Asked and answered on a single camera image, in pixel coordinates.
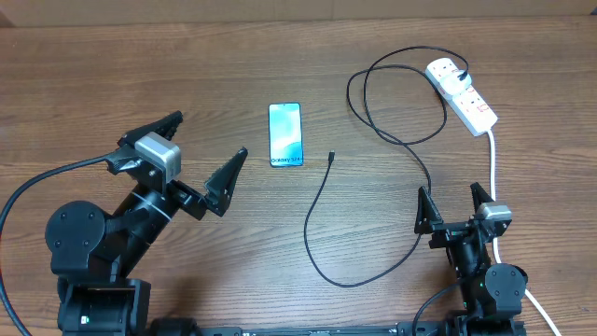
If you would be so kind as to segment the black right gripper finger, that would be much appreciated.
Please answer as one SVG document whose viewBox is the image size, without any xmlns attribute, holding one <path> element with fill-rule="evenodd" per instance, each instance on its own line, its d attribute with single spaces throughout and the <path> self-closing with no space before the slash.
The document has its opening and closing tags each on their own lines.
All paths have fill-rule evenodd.
<svg viewBox="0 0 597 336">
<path fill-rule="evenodd" d="M 470 189 L 475 210 L 479 210 L 480 206 L 484 203 L 493 202 L 493 198 L 487 193 L 487 191 L 480 185 L 479 182 L 471 184 Z"/>
<path fill-rule="evenodd" d="M 415 234 L 431 234 L 442 225 L 442 217 L 437 210 L 430 192 L 425 187 L 418 189 L 418 208 L 415 218 Z"/>
</svg>

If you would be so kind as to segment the Samsung Galaxy smartphone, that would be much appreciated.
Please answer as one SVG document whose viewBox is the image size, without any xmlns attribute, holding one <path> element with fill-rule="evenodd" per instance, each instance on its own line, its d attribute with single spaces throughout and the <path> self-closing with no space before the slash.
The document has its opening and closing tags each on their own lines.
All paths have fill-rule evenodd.
<svg viewBox="0 0 597 336">
<path fill-rule="evenodd" d="M 301 166 L 303 142 L 299 103 L 269 105 L 270 164 L 272 167 Z"/>
</svg>

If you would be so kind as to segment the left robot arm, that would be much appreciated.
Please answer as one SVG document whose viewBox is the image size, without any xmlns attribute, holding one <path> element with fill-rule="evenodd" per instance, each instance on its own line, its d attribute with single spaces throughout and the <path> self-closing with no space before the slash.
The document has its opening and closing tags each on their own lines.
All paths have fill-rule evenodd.
<svg viewBox="0 0 597 336">
<path fill-rule="evenodd" d="M 50 268 L 58 277 L 57 325 L 64 335 L 198 335 L 192 318 L 149 321 L 151 285 L 130 274 L 178 210 L 196 219 L 229 208 L 248 151 L 241 148 L 218 168 L 200 193 L 178 180 L 181 150 L 172 139 L 183 115 L 130 130 L 105 157 L 108 171 L 125 172 L 137 184 L 120 206 L 107 213 L 94 203 L 75 201 L 49 219 L 46 243 Z"/>
</svg>

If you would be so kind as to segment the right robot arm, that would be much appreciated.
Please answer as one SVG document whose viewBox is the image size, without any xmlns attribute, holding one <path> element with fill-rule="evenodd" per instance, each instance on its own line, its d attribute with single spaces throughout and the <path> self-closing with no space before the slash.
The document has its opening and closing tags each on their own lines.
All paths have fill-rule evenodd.
<svg viewBox="0 0 597 336">
<path fill-rule="evenodd" d="M 418 210 L 414 232 L 429 234 L 429 247 L 446 251 L 455 270 L 456 282 L 428 299 L 416 313 L 410 332 L 421 328 L 424 310 L 435 300 L 459 288 L 464 309 L 452 311 L 434 324 L 433 335 L 505 335 L 523 336 L 524 323 L 515 317 L 521 313 L 521 300 L 528 283 L 527 273 L 519 266 L 492 262 L 487 244 L 502 236 L 512 221 L 506 203 L 494 200 L 484 188 L 470 186 L 475 213 L 467 220 L 447 223 L 435 205 L 430 191 L 418 190 Z"/>
</svg>

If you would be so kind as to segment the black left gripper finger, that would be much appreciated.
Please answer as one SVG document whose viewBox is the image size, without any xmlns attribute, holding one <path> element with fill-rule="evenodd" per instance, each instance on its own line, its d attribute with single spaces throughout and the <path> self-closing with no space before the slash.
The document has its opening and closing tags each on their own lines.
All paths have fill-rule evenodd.
<svg viewBox="0 0 597 336">
<path fill-rule="evenodd" d="M 118 140 L 118 145 L 120 147 L 123 147 L 125 145 L 133 147 L 138 140 L 148 135 L 149 133 L 156 133 L 157 135 L 165 138 L 166 140 L 171 140 L 174 137 L 178 126 L 182 122 L 183 113 L 181 111 L 175 111 L 170 115 L 162 119 L 159 119 L 155 122 L 127 131 Z"/>
<path fill-rule="evenodd" d="M 242 147 L 204 183 L 207 207 L 220 217 L 229 209 L 237 178 L 247 156 L 248 149 Z"/>
</svg>

